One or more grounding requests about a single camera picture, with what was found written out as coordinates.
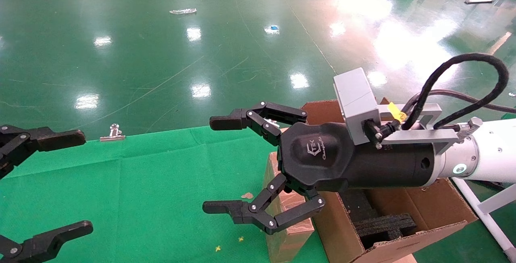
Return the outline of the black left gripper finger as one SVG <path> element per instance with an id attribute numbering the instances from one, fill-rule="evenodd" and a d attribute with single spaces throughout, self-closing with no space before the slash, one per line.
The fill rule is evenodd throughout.
<path id="1" fill-rule="evenodd" d="M 44 263 L 56 258 L 61 247 L 68 241 L 93 232 L 90 221 L 80 221 L 48 232 L 35 235 L 22 243 L 0 236 L 2 263 Z"/>
<path id="2" fill-rule="evenodd" d="M 50 152 L 85 144 L 85 134 L 74 129 L 54 132 L 49 127 L 22 129 L 12 125 L 0 127 L 0 178 L 35 152 Z"/>

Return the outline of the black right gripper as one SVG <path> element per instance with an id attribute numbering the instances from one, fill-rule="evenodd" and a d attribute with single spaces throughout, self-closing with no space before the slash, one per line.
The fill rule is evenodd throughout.
<path id="1" fill-rule="evenodd" d="M 398 144 L 381 149 L 371 142 L 354 145 L 344 123 L 307 125 L 307 117 L 299 108 L 271 102 L 210 117 L 214 131 L 249 128 L 272 146 L 279 146 L 281 173 L 252 202 L 206 201 L 202 210 L 226 213 L 234 224 L 253 224 L 273 235 L 319 213 L 325 200 L 317 191 L 417 187 L 430 182 L 433 145 Z M 292 126 L 282 132 L 271 120 Z M 302 193 L 307 200 L 275 216 L 268 214 L 266 209 L 285 188 Z"/>

